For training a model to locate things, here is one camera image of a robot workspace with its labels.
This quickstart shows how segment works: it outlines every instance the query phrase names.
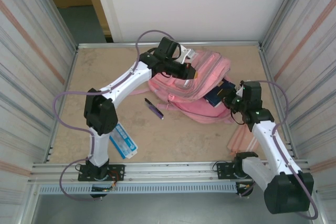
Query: white robotic arm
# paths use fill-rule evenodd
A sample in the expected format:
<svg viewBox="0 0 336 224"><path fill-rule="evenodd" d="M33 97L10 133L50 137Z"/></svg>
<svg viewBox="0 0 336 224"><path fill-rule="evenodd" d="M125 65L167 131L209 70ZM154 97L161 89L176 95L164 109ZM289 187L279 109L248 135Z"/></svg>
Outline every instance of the white robotic arm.
<svg viewBox="0 0 336 224"><path fill-rule="evenodd" d="M176 48L179 47L180 55L172 58ZM179 45L178 43L164 37L155 50L149 50L140 55L140 61L136 69L133 66L117 80L100 89L100 91L111 90L117 83L131 75L116 88L102 95L87 96L84 117L87 125L94 134L94 148L90 141L90 160L87 161L92 166L90 177L97 180L105 179L108 166L108 143L111 131L115 128L118 118L115 112L121 101L126 98L135 88L147 82L158 73L166 73L179 79L194 79L197 72L190 63L185 63L186 59L192 59L195 52L191 49Z"/></svg>
<svg viewBox="0 0 336 224"><path fill-rule="evenodd" d="M255 153L237 153L233 164L222 173L243 177L249 175L264 191L264 199L272 214L307 211L312 194L313 178L303 173L289 155L269 110L263 108L261 86L257 81L240 83L240 89L222 90L219 94L232 113L240 112L243 122L258 140L267 157L266 167Z"/></svg>

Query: purple marker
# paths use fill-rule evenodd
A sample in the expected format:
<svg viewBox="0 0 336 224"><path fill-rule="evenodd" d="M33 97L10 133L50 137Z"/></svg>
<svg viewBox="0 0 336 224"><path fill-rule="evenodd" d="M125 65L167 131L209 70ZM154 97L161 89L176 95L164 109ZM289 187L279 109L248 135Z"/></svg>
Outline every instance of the purple marker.
<svg viewBox="0 0 336 224"><path fill-rule="evenodd" d="M153 105L147 98L145 98L145 102L148 104L148 108L153 111L161 120L163 120L163 114L157 107Z"/></svg>

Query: wooden platform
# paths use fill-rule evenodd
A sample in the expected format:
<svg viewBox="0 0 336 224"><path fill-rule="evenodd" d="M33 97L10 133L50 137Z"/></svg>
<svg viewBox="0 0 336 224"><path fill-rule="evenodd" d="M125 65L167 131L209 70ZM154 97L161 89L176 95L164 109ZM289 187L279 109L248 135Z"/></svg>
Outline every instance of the wooden platform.
<svg viewBox="0 0 336 224"><path fill-rule="evenodd" d="M240 80L266 79L255 46L194 49L217 51L229 58L232 63L228 75L236 84ZM135 59L134 48L80 49L69 90L100 89L123 74ZM277 118L268 85L262 84L262 88L264 107ZM138 153L131 159L122 159L110 143L110 162L192 162L233 158L227 144L237 129L237 124L199 124L179 111L163 111L164 120L160 120L145 106L145 97L154 104L161 102L153 93L148 92L127 97L117 109L119 121L139 147ZM84 104L84 95L68 96L61 118L73 126L86 127ZM50 162L69 163L86 157L88 153L87 133L59 126ZM258 154L265 158L260 147Z"/></svg>

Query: wire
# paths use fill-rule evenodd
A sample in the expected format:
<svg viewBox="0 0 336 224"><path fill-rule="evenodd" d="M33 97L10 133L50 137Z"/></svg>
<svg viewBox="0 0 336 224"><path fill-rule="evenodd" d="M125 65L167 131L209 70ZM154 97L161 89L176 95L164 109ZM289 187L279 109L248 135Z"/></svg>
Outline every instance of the wire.
<svg viewBox="0 0 336 224"><path fill-rule="evenodd" d="M78 172L80 172L80 168L78 169L78 168L77 168L77 165L75 165L75 170L78 171Z"/></svg>
<svg viewBox="0 0 336 224"><path fill-rule="evenodd" d="M310 193L308 192L306 186L304 185L304 183L302 182L302 180L300 179L300 177L296 174L294 168L290 165L290 162L288 161L288 159L286 158L285 154L283 153L283 151L282 151L282 149L281 149L281 147L280 147L280 145L279 145L279 143L278 143L278 141L277 141L277 138L276 138L276 136L275 136L275 132L277 131L277 128L280 127L282 124L284 124L284 123L286 122L287 118L288 118L289 101L288 101L288 97L287 97L287 95L286 95L286 92L284 91L284 89L283 89L280 85L278 85L278 84L275 83L275 82L272 82L272 81L266 81L266 80L261 80L261 81L258 81L258 82L264 82L264 83L268 83L268 84L272 84L272 85L276 86L278 89L280 89L280 91L283 93L283 96L285 97L285 101L286 101L285 117L284 117L284 119L283 119L280 123L278 123L278 124L276 124L276 125L274 126L274 128L273 128L273 130L272 130L272 138L273 138L273 141L274 141L274 143L275 143L275 145L276 145L276 147L277 147L277 149L278 149L278 151L279 151L281 157L282 157L283 160L286 162L288 168L289 168L290 171L293 173L293 175L294 175L294 177L296 178L296 180L299 182L299 184L300 184L300 186L302 187L304 193L307 195L307 197L308 197L308 199L309 199L311 205L313 206L313 209L314 209L314 212L315 212L314 216L312 216L312 217L311 217L311 216L307 216L307 215L303 215L303 214L300 213L300 212L297 212L297 214L298 214L299 216L304 217L304 218L309 219L309 220L316 220L316 219L318 218L318 216L319 216L317 206L316 206L316 204L315 204L313 198L311 197Z"/></svg>
<svg viewBox="0 0 336 224"><path fill-rule="evenodd" d="M95 92L95 93L91 93L91 92L80 92L80 91L65 91L65 92L62 92L62 93L59 93L57 96L55 96L53 102L52 102L52 107L53 107L53 112L54 112L54 115L57 119L57 121L62 124L63 126L69 128L69 129L72 129L72 130L77 130L77 131L84 131L84 132L87 132L91 135L91 151L90 151L90 155L86 158L82 158L82 159L79 159L79 160L76 160L76 161L73 161L71 162L70 164L68 164L64 170L61 172L61 175L59 177L59 187L62 191L62 193L67 196L68 198L70 199L73 199L73 200L77 200L77 201L94 201L94 200L97 200L99 198L92 198L92 199L81 199L81 198L76 198L76 197L73 197L71 195L69 195L64 189L63 189L63 186L62 186L62 178L63 178L63 175L65 173L65 171L73 164L76 164L76 163L80 163L80 162L84 162L84 161L89 161L92 157L93 157L93 152L94 152L94 139L95 139L95 135L93 134L92 131L90 130L87 130L87 129L83 129L83 128L79 128L79 127L74 127L74 126L71 126L65 122L63 122L61 120L61 118L59 117L57 111L56 111L56 102L58 100L58 98L60 98L61 96L63 95L68 95L68 94L82 94L82 95L102 95L102 94L106 94L110 91L112 91L113 89L115 89L116 87L118 87L120 84L124 83L130 76L132 76L134 70L137 68L138 64L139 64L139 61L140 61L140 50L139 50L139 41L140 39L148 34L148 33L153 33L153 32L156 32L156 33L162 33L164 35L167 35L168 37L170 37L171 39L174 39L171 35L169 35L168 33L164 32L164 31L160 31L160 30L148 30L148 31L145 31L143 34L141 34L138 39L136 40L135 42L135 48L137 50L137 53L136 53L136 62L134 64L134 67L133 67L133 70L131 72L128 73L127 76L125 76L124 79L122 79L121 81L119 81L118 83L116 83L115 85L113 85L109 90L106 90L106 91L102 91L102 92Z"/></svg>
<svg viewBox="0 0 336 224"><path fill-rule="evenodd" d="M113 175L111 174L111 173L115 173L116 174L116 180L114 179L114 177L113 177ZM118 172L116 172L116 171L114 171L114 170L111 170L111 171L109 171L108 172L108 174L109 174L109 176L113 179L113 181L114 181L114 186L116 186L117 185L117 182L119 181L119 174L118 174Z"/></svg>
<svg viewBox="0 0 336 224"><path fill-rule="evenodd" d="M232 115L232 110L230 110L230 115L231 115L233 121L235 121L237 124L239 124L239 125L244 125L244 123L238 123L238 122L236 121L236 119L234 119L234 117L233 117L233 115Z"/></svg>
<svg viewBox="0 0 336 224"><path fill-rule="evenodd" d="M214 170L214 167L215 167L215 165L217 165L219 162L227 163L226 161L217 161L216 163L214 163L214 165L212 166L212 170L213 170L214 172L216 172L216 170Z"/></svg>

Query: pink backpack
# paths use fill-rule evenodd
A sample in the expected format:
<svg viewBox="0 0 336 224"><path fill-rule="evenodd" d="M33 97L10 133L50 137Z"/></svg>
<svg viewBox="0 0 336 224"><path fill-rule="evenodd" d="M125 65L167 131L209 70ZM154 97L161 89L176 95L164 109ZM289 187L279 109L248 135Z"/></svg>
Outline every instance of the pink backpack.
<svg viewBox="0 0 336 224"><path fill-rule="evenodd" d="M223 103L213 107L203 98L229 71L230 60L217 52L196 51L192 66L198 73L194 80L157 74L148 81L150 90L167 103L158 104L157 108L179 110L200 123L232 123L230 110Z"/></svg>

